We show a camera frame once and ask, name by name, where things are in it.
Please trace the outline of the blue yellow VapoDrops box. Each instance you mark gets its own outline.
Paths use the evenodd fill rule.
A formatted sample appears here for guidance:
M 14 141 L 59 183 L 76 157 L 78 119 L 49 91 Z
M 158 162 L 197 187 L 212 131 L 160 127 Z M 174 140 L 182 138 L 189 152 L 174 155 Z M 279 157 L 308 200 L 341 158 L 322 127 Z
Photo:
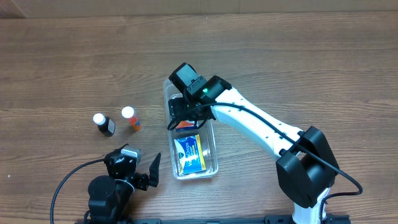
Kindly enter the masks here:
M 199 134 L 174 139 L 174 143 L 180 174 L 188 175 L 206 170 Z

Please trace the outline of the orange tube white cap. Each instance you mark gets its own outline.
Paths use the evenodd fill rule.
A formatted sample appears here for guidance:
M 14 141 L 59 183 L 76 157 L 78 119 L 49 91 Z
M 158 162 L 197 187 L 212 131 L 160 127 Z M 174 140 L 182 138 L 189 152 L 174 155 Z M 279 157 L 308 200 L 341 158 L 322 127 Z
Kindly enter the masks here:
M 135 131 L 140 131 L 142 129 L 141 123 L 138 120 L 135 110 L 131 106 L 125 106 L 121 110 L 121 115 L 123 118 L 127 119 L 130 125 L 133 127 Z

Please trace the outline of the red white small box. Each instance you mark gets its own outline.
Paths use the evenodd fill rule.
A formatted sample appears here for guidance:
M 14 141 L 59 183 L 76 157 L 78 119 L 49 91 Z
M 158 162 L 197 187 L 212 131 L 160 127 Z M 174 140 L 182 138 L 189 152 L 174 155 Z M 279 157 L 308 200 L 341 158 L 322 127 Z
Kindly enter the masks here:
M 196 125 L 194 121 L 181 121 L 176 127 L 176 130 L 190 130 L 195 129 Z

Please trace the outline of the white blue plaster box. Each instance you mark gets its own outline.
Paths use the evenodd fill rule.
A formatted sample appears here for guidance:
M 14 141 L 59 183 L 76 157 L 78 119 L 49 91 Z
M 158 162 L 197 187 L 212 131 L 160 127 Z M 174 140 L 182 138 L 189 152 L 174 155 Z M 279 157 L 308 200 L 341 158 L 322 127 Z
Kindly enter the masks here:
M 184 128 L 175 128 L 176 132 L 187 132 L 187 131 L 194 131 L 196 130 L 196 127 L 184 127 Z

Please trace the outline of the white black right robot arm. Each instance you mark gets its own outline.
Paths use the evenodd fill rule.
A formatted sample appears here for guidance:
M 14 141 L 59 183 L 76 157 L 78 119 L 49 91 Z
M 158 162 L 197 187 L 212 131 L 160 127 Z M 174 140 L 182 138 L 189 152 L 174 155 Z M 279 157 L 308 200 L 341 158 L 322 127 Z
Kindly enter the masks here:
M 226 80 L 209 80 L 182 63 L 169 76 L 182 94 L 170 100 L 171 126 L 185 119 L 227 124 L 261 146 L 275 160 L 279 187 L 294 203 L 292 223 L 326 223 L 324 198 L 335 183 L 338 163 L 325 135 L 285 124 L 250 103 Z

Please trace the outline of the dark brown bottle white cap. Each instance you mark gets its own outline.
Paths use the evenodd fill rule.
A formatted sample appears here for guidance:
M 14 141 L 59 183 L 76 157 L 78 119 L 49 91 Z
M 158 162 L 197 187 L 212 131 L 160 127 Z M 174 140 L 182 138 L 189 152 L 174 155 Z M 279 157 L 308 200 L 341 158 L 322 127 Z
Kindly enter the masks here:
M 116 128 L 115 123 L 108 116 L 96 113 L 93 115 L 93 122 L 105 136 L 111 137 L 114 134 Z

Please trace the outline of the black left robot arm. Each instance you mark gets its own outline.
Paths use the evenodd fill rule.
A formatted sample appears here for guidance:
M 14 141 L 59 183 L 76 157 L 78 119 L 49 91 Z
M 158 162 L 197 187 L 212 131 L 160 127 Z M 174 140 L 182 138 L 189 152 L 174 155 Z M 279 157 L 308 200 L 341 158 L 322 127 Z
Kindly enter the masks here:
M 93 179 L 88 186 L 89 210 L 85 223 L 134 223 L 125 214 L 127 205 L 136 190 L 146 191 L 159 184 L 161 153 L 149 167 L 148 174 L 136 171 L 141 161 L 141 152 L 128 144 L 107 154 L 103 162 L 108 174 Z

